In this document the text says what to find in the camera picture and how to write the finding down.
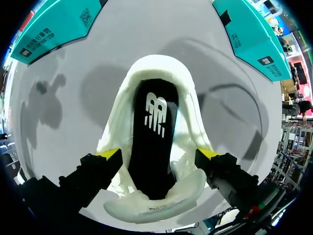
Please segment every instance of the teal sign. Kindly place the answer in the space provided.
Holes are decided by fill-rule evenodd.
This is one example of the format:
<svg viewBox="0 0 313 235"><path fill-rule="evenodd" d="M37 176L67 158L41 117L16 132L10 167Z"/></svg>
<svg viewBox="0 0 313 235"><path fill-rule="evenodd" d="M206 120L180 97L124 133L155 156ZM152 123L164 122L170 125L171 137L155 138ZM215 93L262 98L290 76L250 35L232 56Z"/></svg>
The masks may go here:
<svg viewBox="0 0 313 235"><path fill-rule="evenodd" d="M29 21L11 57L30 64L62 44L85 37L107 0L47 0Z"/></svg>
<svg viewBox="0 0 313 235"><path fill-rule="evenodd" d="M246 0L215 0L235 56L271 81L291 78L288 61L272 28Z"/></svg>

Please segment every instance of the person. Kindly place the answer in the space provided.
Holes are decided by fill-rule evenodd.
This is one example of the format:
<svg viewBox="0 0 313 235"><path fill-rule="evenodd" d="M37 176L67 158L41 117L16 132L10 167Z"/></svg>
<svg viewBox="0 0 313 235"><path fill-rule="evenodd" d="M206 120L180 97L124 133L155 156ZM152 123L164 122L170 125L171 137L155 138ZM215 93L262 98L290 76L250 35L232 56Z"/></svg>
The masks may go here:
<svg viewBox="0 0 313 235"><path fill-rule="evenodd" d="M293 105L283 104L283 114L287 116L296 116L299 114L303 114L303 118L305 117L305 112L309 109L312 110L312 104L310 101L304 100L299 101L298 103L294 103Z"/></svg>

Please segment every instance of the white shoe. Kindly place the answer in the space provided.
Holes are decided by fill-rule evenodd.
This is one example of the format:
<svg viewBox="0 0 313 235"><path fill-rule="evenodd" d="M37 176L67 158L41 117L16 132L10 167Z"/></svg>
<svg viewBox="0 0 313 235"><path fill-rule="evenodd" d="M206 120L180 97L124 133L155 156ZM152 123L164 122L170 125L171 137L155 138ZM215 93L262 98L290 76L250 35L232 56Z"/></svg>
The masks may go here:
<svg viewBox="0 0 313 235"><path fill-rule="evenodd" d="M197 205L206 182L197 148L212 150L195 85L180 61L149 55L136 61L116 96L97 153L120 148L123 166L104 209L130 223L150 223Z"/></svg>

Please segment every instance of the metal rack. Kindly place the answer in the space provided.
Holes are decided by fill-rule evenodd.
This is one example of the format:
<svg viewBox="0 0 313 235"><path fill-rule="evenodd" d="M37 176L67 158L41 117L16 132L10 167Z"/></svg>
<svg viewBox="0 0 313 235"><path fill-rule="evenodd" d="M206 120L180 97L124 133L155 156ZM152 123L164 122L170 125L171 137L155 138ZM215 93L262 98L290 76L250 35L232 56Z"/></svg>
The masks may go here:
<svg viewBox="0 0 313 235"><path fill-rule="evenodd" d="M281 183L299 184L310 162L313 150L313 128L297 122L283 123L281 139L274 160L272 174Z"/></svg>

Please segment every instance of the black insole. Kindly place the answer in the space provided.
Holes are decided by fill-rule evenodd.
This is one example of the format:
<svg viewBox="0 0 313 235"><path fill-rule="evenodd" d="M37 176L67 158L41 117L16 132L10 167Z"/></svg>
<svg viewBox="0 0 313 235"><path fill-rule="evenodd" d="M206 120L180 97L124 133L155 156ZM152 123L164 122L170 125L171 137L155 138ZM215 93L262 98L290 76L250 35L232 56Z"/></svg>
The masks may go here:
<svg viewBox="0 0 313 235"><path fill-rule="evenodd" d="M175 184L170 168L176 117L176 87L162 79L142 81L134 98L134 138L128 171L150 200L164 199Z"/></svg>

